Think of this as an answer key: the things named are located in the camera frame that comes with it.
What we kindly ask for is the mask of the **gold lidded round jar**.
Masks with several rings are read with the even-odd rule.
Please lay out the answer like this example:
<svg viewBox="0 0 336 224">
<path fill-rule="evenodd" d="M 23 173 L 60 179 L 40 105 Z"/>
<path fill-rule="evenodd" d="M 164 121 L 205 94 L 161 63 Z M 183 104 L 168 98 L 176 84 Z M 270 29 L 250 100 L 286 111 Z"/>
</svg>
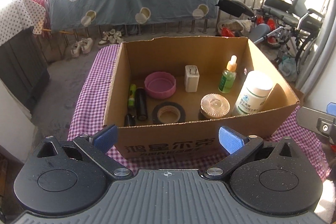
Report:
<svg viewBox="0 0 336 224">
<path fill-rule="evenodd" d="M 225 118 L 230 109 L 230 103 L 220 94 L 206 94 L 200 102 L 200 112 L 207 119 Z"/>
</svg>

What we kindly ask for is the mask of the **green glue stick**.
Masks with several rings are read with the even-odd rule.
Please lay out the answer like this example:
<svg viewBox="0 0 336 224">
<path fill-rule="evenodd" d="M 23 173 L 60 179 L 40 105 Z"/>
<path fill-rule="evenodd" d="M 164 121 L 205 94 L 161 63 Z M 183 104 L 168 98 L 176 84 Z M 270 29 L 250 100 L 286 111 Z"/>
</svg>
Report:
<svg viewBox="0 0 336 224">
<path fill-rule="evenodd" d="M 135 91 L 137 87 L 135 84 L 131 84 L 129 87 L 129 94 L 128 94 L 128 101 L 127 101 L 127 107 L 129 109 L 134 108 L 135 106 Z"/>
</svg>

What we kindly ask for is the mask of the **black cylindrical battery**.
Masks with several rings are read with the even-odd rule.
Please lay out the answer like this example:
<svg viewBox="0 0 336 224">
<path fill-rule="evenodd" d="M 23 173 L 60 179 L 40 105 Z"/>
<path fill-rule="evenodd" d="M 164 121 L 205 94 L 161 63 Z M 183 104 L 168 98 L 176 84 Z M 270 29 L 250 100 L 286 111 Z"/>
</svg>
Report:
<svg viewBox="0 0 336 224">
<path fill-rule="evenodd" d="M 139 121 L 144 122 L 148 119 L 146 91 L 143 88 L 137 88 L 135 91 L 135 110 Z"/>
</svg>

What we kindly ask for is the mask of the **white supplement bottle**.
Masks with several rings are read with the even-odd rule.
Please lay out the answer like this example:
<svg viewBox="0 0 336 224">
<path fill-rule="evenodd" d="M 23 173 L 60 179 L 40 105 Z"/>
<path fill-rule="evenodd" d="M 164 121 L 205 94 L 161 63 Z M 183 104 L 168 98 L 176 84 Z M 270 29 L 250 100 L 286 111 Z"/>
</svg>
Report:
<svg viewBox="0 0 336 224">
<path fill-rule="evenodd" d="M 273 80 L 262 71 L 250 71 L 232 110 L 233 116 L 254 114 L 261 110 L 271 90 Z"/>
</svg>

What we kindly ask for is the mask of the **green dropper bottle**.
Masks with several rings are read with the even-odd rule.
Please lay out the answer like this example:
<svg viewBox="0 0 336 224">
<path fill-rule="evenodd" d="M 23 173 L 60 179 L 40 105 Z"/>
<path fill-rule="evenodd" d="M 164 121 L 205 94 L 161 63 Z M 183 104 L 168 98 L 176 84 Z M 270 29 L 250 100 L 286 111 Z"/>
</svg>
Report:
<svg viewBox="0 0 336 224">
<path fill-rule="evenodd" d="M 226 69 L 222 72 L 218 89 L 222 93 L 229 93 L 236 79 L 237 57 L 231 56 Z"/>
</svg>

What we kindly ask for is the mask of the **black electrical tape roll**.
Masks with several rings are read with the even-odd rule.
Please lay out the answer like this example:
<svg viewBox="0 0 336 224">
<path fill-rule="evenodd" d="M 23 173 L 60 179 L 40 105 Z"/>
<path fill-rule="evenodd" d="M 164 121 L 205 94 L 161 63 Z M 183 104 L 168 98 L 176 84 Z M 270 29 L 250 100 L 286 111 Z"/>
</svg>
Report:
<svg viewBox="0 0 336 224">
<path fill-rule="evenodd" d="M 186 121 L 184 108 L 175 102 L 163 102 L 152 111 L 154 124 L 183 123 Z"/>
</svg>

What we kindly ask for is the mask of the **white USB charger plug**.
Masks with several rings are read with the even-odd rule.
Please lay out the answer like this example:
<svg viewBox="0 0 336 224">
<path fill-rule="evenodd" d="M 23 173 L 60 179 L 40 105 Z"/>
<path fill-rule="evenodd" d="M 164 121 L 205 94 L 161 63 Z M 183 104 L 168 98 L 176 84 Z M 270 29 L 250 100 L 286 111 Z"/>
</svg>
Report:
<svg viewBox="0 0 336 224">
<path fill-rule="evenodd" d="M 184 85 L 185 91 L 188 93 L 195 93 L 198 90 L 199 71 L 196 65 L 185 66 Z"/>
</svg>

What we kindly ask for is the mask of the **pink plastic lid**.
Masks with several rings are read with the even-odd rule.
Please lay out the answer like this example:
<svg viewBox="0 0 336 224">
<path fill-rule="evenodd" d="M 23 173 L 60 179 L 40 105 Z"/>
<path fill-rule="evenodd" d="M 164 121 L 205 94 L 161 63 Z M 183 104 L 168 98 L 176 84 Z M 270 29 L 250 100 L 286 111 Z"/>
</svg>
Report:
<svg viewBox="0 0 336 224">
<path fill-rule="evenodd" d="M 144 80 L 146 94 L 154 99 L 165 100 L 176 91 L 177 81 L 167 72 L 154 72 Z"/>
</svg>

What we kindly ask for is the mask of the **purple checkered tablecloth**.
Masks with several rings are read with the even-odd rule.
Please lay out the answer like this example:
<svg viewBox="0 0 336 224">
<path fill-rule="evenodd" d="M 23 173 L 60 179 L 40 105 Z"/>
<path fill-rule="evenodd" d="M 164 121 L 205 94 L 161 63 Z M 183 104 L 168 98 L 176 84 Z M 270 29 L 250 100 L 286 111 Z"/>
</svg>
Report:
<svg viewBox="0 0 336 224">
<path fill-rule="evenodd" d="M 88 73 L 82 90 L 79 94 L 75 112 L 70 124 L 67 140 L 71 141 L 82 134 L 94 134 L 102 129 L 106 103 L 108 100 L 109 87 L 116 66 L 116 59 L 119 51 L 117 44 L 104 47 L 98 51 L 93 65 Z M 290 114 L 276 132 L 268 138 L 269 141 L 279 141 L 284 136 L 291 136 L 305 153 L 321 180 L 325 181 L 331 172 L 327 163 L 326 154 L 322 149 L 322 143 L 315 133 L 300 127 L 296 121 L 296 114 L 299 107 Z M 219 153 L 212 156 L 205 156 L 201 159 L 178 161 L 172 157 L 164 156 L 154 159 L 125 159 L 121 154 L 112 148 L 107 155 L 133 172 L 144 169 L 204 169 L 212 163 L 223 158 Z"/>
</svg>

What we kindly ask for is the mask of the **brown cardboard box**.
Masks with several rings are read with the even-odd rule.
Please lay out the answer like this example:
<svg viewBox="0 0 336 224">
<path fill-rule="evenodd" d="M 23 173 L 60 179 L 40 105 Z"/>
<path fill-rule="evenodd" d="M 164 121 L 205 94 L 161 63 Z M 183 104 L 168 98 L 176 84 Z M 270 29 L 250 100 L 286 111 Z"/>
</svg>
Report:
<svg viewBox="0 0 336 224">
<path fill-rule="evenodd" d="M 245 116 L 202 120 L 200 102 L 206 94 L 218 93 L 222 71 L 232 55 L 237 60 L 237 76 L 226 94 L 234 105 L 248 72 L 266 73 L 274 87 L 261 111 Z M 196 65 L 200 74 L 198 90 L 185 91 L 185 66 Z M 136 126 L 124 127 L 128 112 L 129 87 L 144 87 L 144 80 L 154 72 L 172 74 L 177 87 L 170 97 L 186 113 L 183 123 L 154 124 L 149 117 Z M 247 38 L 215 36 L 163 37 L 120 45 L 106 103 L 104 124 L 118 127 L 116 149 L 126 159 L 174 155 L 211 154 L 220 149 L 218 131 L 228 126 L 243 135 L 271 136 L 299 105 L 296 94 L 265 55 Z"/>
</svg>

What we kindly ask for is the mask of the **black wheelchair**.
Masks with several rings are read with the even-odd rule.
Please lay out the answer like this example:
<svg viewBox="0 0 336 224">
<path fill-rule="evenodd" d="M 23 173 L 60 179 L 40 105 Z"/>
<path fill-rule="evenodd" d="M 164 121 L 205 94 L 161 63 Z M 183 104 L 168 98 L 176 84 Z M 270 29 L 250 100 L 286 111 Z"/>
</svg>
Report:
<svg viewBox="0 0 336 224">
<path fill-rule="evenodd" d="M 280 21 L 287 35 L 295 37 L 295 63 L 304 65 L 322 28 L 325 15 L 308 8 L 307 0 L 265 0 L 262 10 Z"/>
</svg>

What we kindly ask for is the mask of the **white sneakers on floor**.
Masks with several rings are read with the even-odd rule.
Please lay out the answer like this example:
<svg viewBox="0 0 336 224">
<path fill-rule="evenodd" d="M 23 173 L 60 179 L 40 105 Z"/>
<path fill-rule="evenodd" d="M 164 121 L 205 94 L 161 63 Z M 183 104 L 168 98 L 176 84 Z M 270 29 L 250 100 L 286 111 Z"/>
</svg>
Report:
<svg viewBox="0 0 336 224">
<path fill-rule="evenodd" d="M 109 46 L 111 44 L 121 44 L 123 42 L 122 33 L 111 29 L 110 31 L 103 32 L 101 40 L 97 43 L 99 48 Z M 83 38 L 75 42 L 71 47 L 71 56 L 73 59 L 78 58 L 80 54 L 87 55 L 92 51 L 95 42 L 92 38 Z"/>
</svg>

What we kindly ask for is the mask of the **dark cabinet with dotted cloth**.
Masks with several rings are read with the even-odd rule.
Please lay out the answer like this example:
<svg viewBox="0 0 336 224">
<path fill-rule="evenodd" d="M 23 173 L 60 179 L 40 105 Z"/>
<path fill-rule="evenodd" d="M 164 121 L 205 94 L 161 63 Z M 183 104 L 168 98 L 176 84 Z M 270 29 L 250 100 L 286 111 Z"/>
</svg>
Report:
<svg viewBox="0 0 336 224">
<path fill-rule="evenodd" d="M 32 0 L 13 0 L 1 8 L 1 80 L 30 111 L 50 80 L 36 38 L 45 16 L 46 9 Z"/>
</svg>

